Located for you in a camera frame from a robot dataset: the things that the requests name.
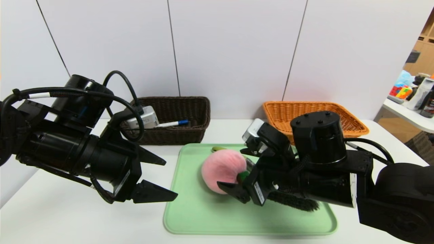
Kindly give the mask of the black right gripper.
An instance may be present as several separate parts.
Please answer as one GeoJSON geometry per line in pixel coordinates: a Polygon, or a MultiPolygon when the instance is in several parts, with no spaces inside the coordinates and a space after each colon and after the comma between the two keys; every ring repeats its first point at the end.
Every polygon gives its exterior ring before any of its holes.
{"type": "MultiPolygon", "coordinates": [[[[240,149],[240,153],[247,156],[260,157],[261,153],[250,148],[240,149]]],[[[294,196],[288,182],[285,182],[285,171],[280,170],[280,165],[273,165],[260,162],[254,163],[251,159],[245,158],[246,171],[243,172],[243,185],[217,182],[219,189],[228,195],[236,198],[243,204],[251,199],[260,206],[265,201],[274,201],[289,207],[305,207],[306,199],[294,196]]]]}

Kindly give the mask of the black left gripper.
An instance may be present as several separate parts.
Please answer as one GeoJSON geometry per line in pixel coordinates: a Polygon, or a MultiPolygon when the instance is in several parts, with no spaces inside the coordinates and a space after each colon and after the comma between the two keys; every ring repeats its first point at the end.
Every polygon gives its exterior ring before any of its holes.
{"type": "Polygon", "coordinates": [[[166,165],[166,160],[120,134],[98,138],[90,158],[93,188],[107,203],[132,199],[135,204],[174,201],[178,193],[142,180],[140,164],[166,165]]]}

